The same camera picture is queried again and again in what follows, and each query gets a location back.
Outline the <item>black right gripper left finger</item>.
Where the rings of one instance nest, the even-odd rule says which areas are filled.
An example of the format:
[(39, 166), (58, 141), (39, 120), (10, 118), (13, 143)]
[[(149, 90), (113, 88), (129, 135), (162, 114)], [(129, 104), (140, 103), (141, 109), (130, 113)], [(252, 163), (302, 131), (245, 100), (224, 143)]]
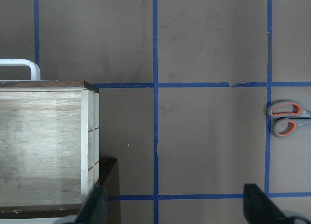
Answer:
[(76, 220), (76, 224), (106, 224), (107, 195), (105, 187), (95, 187), (84, 203)]

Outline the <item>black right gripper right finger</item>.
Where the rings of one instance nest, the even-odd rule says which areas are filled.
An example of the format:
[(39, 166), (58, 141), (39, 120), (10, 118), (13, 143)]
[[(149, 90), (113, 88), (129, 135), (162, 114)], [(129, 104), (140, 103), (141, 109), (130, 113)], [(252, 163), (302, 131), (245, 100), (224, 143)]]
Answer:
[(249, 224), (291, 223), (256, 184), (244, 184), (243, 215)]

